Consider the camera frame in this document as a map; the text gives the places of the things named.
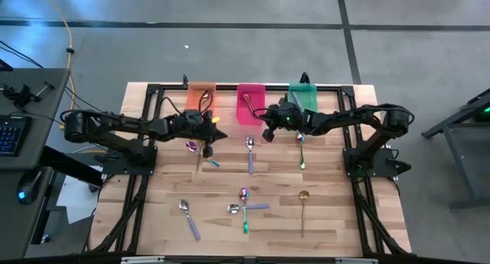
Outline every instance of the concrete floor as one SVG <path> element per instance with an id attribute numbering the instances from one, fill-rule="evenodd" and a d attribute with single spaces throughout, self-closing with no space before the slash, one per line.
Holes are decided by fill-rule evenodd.
<path id="1" fill-rule="evenodd" d="M 341 23 L 337 0 L 54 1 L 70 20 Z M 345 1 L 351 24 L 490 24 L 490 0 Z M 57 20 L 58 15 L 46 0 L 4 0 L 0 19 L 6 18 Z M 297 81 L 306 71 L 315 83 L 352 83 L 342 30 L 72 28 L 72 32 L 77 94 L 114 112 L 119 111 L 127 82 L 179 81 L 184 73 L 196 81 L 283 83 Z M 353 31 L 352 37 L 362 83 L 375 85 L 379 103 L 400 104 L 416 116 L 409 134 L 391 142 L 400 149 L 400 160 L 413 166 L 399 183 L 413 251 L 420 256 L 490 262 L 490 208 L 449 211 L 449 202 L 466 198 L 464 187 L 444 138 L 426 141 L 420 136 L 488 89 L 488 32 Z M 66 66 L 65 28 L 0 26 L 0 39 L 45 67 Z M 13 67 L 32 67 L 3 51 L 0 58 Z M 60 111 L 68 106 L 64 98 Z M 65 142 L 56 126 L 48 143 L 65 152 L 80 147 Z M 80 251 L 86 230 L 87 222 L 70 225 L 66 232 L 80 242 L 46 250 Z"/>

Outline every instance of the wooden table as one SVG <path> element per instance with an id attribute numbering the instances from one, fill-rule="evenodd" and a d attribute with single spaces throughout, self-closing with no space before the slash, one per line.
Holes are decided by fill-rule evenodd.
<path id="1" fill-rule="evenodd" d="M 128 83 L 122 103 L 127 116 L 140 117 L 147 83 Z M 377 104 L 374 87 L 354 86 L 358 106 Z M 185 91 L 166 91 L 183 110 Z M 268 92 L 266 106 L 277 103 L 284 92 Z M 272 143 L 261 138 L 264 128 L 240 126 L 235 116 L 236 92 L 217 91 L 214 115 L 218 128 L 229 138 L 213 144 L 220 168 L 200 161 L 185 147 L 185 140 L 157 142 L 158 159 L 151 176 L 142 218 L 139 255 L 193 256 L 361 256 L 358 224 L 351 183 L 345 177 L 341 150 L 342 131 L 307 136 L 304 143 L 306 169 L 299 169 L 299 144 L 294 132 L 277 130 Z M 335 93 L 318 92 L 319 112 L 338 111 Z M 164 103 L 161 116 L 175 113 Z M 364 138 L 374 130 L 363 125 Z M 120 133 L 125 138 L 133 134 Z M 255 174 L 247 173 L 245 139 L 254 135 Z M 90 234 L 91 247 L 98 245 L 121 215 L 128 176 L 113 177 L 100 193 Z M 270 204 L 267 210 L 249 210 L 250 233 L 243 234 L 243 214 L 226 212 L 228 204 L 240 203 L 241 187 L 250 189 L 248 204 Z M 373 178 L 377 212 L 387 230 L 402 248 L 410 251 L 397 189 L 387 179 Z M 300 191 L 309 191 L 306 203 L 305 237 L 301 237 Z M 190 214 L 201 233 L 196 241 L 178 209 L 180 199 L 190 203 Z M 371 223 L 366 223 L 371 248 Z M 129 221 L 126 244 L 132 229 Z"/>

